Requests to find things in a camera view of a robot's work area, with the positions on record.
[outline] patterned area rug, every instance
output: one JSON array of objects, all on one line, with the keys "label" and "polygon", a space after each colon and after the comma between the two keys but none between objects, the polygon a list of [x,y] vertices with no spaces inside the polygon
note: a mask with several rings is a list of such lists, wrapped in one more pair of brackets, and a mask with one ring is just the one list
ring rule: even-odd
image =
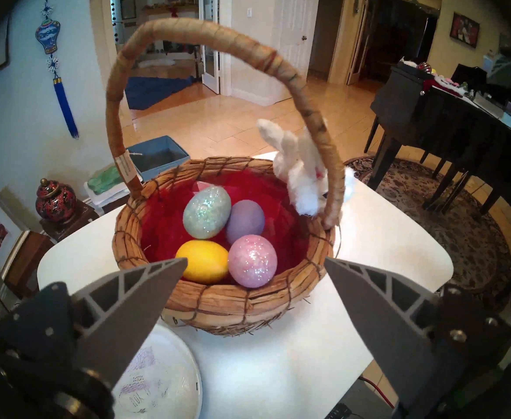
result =
[{"label": "patterned area rug", "polygon": [[[355,177],[368,183],[372,156],[351,159]],[[395,159],[377,192],[424,228],[448,252],[453,262],[450,283],[471,292],[477,299],[496,295],[511,279],[510,248],[496,221],[487,214],[479,222],[471,216],[481,204],[463,190],[449,211],[442,215],[426,211],[422,203],[430,197],[439,181],[433,170],[419,163]]]}]

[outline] blue tassel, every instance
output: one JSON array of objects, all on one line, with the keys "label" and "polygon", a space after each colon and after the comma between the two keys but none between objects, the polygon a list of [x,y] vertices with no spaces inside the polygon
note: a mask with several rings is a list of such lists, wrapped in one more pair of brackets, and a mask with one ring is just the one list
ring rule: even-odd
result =
[{"label": "blue tassel", "polygon": [[58,96],[59,106],[61,106],[62,108],[63,117],[65,118],[65,122],[67,124],[67,128],[69,129],[69,133],[73,138],[79,139],[79,132],[77,130],[75,120],[73,120],[73,114],[71,114],[69,104],[67,103],[67,97],[65,96],[65,90],[63,89],[61,78],[54,79],[54,88],[55,93]]}]

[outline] jar lid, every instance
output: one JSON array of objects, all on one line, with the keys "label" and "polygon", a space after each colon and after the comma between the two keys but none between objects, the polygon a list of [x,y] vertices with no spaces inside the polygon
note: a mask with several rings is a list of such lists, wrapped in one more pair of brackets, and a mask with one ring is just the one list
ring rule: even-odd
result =
[{"label": "jar lid", "polygon": [[58,189],[59,182],[43,178],[42,180],[40,180],[40,186],[38,186],[36,196],[38,198],[49,198],[53,196],[58,191]]}]

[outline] white stuffed bunny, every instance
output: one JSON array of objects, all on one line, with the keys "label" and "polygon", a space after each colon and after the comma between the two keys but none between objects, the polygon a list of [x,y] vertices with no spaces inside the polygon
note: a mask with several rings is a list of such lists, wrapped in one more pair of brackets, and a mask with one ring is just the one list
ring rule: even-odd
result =
[{"label": "white stuffed bunny", "polygon": [[[288,196],[301,215],[315,216],[325,207],[327,170],[306,127],[297,137],[269,120],[257,120],[261,137],[277,150],[273,171],[286,182]],[[345,197],[347,201],[354,186],[354,171],[345,168]]]}]

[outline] dining table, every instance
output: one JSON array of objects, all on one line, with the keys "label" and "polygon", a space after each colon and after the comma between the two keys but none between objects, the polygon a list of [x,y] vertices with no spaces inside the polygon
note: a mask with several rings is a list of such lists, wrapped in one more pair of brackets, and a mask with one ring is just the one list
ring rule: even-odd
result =
[{"label": "dining table", "polygon": [[[112,237],[119,212],[101,216],[51,248],[38,267],[40,289],[64,282],[73,294],[118,271]],[[342,206],[333,252],[341,260],[402,274],[431,292],[453,274],[440,244],[358,180]],[[323,419],[373,359],[327,275],[306,300],[252,333],[221,337],[181,324],[171,328],[198,363],[200,417],[206,419]]]}]

